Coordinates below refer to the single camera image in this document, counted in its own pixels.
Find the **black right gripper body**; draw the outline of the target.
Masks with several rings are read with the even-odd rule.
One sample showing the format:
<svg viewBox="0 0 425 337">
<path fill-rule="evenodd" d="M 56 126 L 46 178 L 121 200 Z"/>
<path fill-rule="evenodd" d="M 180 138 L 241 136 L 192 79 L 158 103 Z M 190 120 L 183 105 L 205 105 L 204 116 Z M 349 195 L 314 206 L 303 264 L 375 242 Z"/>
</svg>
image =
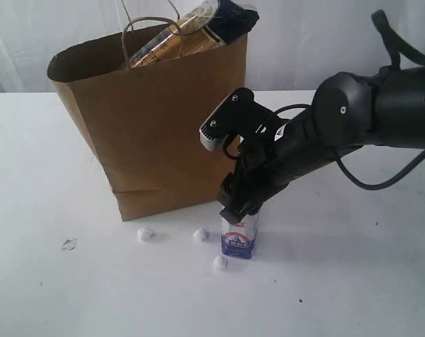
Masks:
<svg viewBox="0 0 425 337">
<path fill-rule="evenodd" d="M 310 112 L 288 121 L 283 136 L 266 148 L 244 146 L 235 164 L 237 205 L 262 205 L 286 186 L 312 171 L 331 164 L 331 147 L 317 139 Z"/>
</svg>

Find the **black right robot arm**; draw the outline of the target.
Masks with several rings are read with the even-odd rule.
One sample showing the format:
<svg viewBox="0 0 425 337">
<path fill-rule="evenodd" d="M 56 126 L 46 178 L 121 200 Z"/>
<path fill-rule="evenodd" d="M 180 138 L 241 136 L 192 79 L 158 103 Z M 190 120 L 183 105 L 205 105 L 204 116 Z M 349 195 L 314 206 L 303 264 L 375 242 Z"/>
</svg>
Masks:
<svg viewBox="0 0 425 337">
<path fill-rule="evenodd" d="M 233 130 L 244 139 L 235 170 L 222 183 L 218 200 L 229 223 L 256 213 L 293 180 L 341 159 L 363 146 L 413 148 L 419 154 L 385 182 L 397 183 L 425 159 L 425 68 L 388 71 L 375 77 L 340 72 L 325 80 L 311 104 L 292 119 L 255 102 L 240 88 L 223 103 Z"/>
</svg>

